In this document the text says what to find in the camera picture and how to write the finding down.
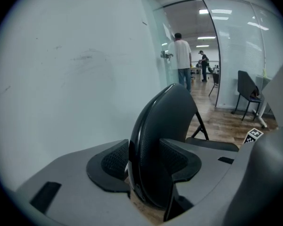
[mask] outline ceiling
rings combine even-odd
[[[218,48],[217,38],[198,40],[198,37],[216,36],[213,22],[209,14],[199,14],[200,9],[207,9],[202,0],[181,2],[164,8],[173,33],[181,33],[189,45],[209,45]]]

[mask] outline jeans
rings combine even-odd
[[[184,86],[184,78],[187,83],[187,90],[191,92],[191,70],[190,68],[179,69],[178,70],[178,79],[179,83]]]
[[[203,80],[206,81],[207,80],[207,67],[206,66],[202,67],[202,75],[203,75]]]

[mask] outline black slot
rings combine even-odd
[[[45,183],[30,201],[30,204],[38,211],[45,214],[61,186],[60,183],[55,182]]]
[[[218,161],[222,161],[222,162],[225,162],[225,163],[228,163],[228,164],[232,164],[233,163],[233,161],[234,161],[234,159],[231,159],[231,158],[228,158],[228,157],[220,157],[219,159],[218,159]]]

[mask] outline white t-shirt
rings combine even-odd
[[[187,69],[190,67],[190,53],[191,49],[189,43],[184,40],[177,40],[170,44],[170,49],[174,49],[174,56],[177,59],[178,69]]]

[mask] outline ceiling light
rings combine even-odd
[[[253,26],[260,28],[260,29],[263,29],[263,30],[269,30],[269,28],[263,27],[263,26],[256,24],[256,23],[248,22],[247,24],[253,25]]]
[[[216,17],[216,16],[212,16],[213,19],[215,20],[227,20],[228,17]]]
[[[212,40],[216,38],[215,36],[211,36],[211,37],[198,37],[199,40]]]
[[[226,32],[219,32],[219,34],[221,35],[221,36],[226,36],[226,37],[229,37],[230,35],[228,34],[228,33],[226,33]]]
[[[213,9],[212,13],[227,13],[227,14],[231,14],[232,11],[231,10],[224,10],[224,9]]]
[[[199,14],[206,14],[208,13],[207,9],[199,9]]]

